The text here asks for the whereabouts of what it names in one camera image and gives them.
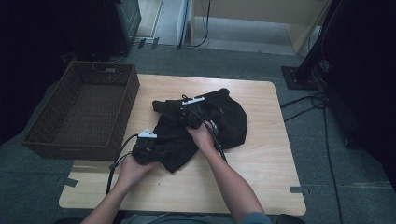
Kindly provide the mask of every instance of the gray carpet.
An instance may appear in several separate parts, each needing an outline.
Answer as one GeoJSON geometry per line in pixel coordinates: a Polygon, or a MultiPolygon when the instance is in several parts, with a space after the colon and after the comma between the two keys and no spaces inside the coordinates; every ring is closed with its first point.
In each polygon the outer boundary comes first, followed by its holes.
{"type": "MultiPolygon", "coordinates": [[[[140,74],[219,77],[265,80],[276,85],[279,102],[315,91],[290,91],[280,66],[298,66],[304,58],[215,49],[181,49],[135,46],[121,63],[135,63],[140,74]]],[[[39,109],[56,84],[48,88],[39,109]]],[[[282,110],[284,118],[310,107],[301,102],[282,110]]],[[[366,151],[343,146],[343,135],[330,108],[326,109],[329,145],[344,223],[395,223],[396,195],[381,164],[366,151]]],[[[286,122],[297,173],[304,188],[306,223],[340,223],[325,145],[323,112],[312,110],[286,122]]],[[[20,144],[24,133],[0,146],[0,223],[54,223],[63,217],[85,217],[90,210],[62,209],[58,200],[63,186],[57,184],[70,171],[72,161],[43,160],[20,144]]],[[[270,216],[276,223],[276,216],[270,216]]]]}

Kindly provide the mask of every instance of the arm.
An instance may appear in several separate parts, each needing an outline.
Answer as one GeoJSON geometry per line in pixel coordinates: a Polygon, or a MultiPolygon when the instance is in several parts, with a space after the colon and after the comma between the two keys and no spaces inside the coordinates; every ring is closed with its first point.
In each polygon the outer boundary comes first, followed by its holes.
{"type": "Polygon", "coordinates": [[[138,164],[132,156],[127,156],[122,162],[119,179],[116,185],[82,223],[112,223],[128,191],[138,183],[147,172],[157,166],[158,163],[156,162],[142,166],[138,164]]]}
{"type": "Polygon", "coordinates": [[[239,222],[243,216],[252,212],[264,213],[248,182],[225,162],[215,150],[212,136],[205,125],[201,124],[200,128],[196,130],[187,128],[187,131],[209,162],[223,200],[233,218],[239,222]]]}

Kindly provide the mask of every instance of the gray sleeve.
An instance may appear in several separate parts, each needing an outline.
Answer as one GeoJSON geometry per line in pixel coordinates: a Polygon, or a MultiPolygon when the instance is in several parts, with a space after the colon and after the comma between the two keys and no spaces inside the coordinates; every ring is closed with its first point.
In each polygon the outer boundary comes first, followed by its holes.
{"type": "Polygon", "coordinates": [[[244,216],[239,224],[271,224],[271,220],[264,213],[255,212],[244,216]]]}

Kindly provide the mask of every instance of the hand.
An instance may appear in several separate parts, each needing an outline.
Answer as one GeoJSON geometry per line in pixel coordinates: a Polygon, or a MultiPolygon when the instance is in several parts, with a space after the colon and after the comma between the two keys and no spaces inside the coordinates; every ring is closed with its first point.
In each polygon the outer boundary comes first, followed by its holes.
{"type": "MultiPolygon", "coordinates": [[[[212,128],[212,125],[205,121],[205,123],[212,128]]],[[[212,135],[210,135],[206,126],[202,123],[198,129],[193,129],[191,127],[186,127],[187,132],[192,136],[195,145],[198,146],[201,150],[214,149],[214,140],[212,135]]]]}
{"type": "Polygon", "coordinates": [[[129,190],[133,185],[137,184],[146,175],[146,173],[155,169],[159,165],[159,162],[140,165],[132,155],[128,155],[122,162],[116,186],[129,190]]]}

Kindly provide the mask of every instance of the white tag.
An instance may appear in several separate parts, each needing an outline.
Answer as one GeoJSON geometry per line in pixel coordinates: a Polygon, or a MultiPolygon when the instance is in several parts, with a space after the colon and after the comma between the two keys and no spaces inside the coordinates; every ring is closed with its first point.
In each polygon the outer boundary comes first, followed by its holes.
{"type": "Polygon", "coordinates": [[[187,102],[182,102],[181,104],[182,104],[182,105],[189,105],[189,104],[192,104],[192,103],[195,103],[195,102],[203,101],[204,99],[205,99],[204,96],[199,97],[199,98],[192,98],[192,100],[189,100],[189,101],[187,101],[187,102]]]}
{"type": "Polygon", "coordinates": [[[145,131],[141,132],[139,137],[147,137],[147,138],[157,138],[157,134],[152,133],[149,129],[146,129],[145,131]]]}

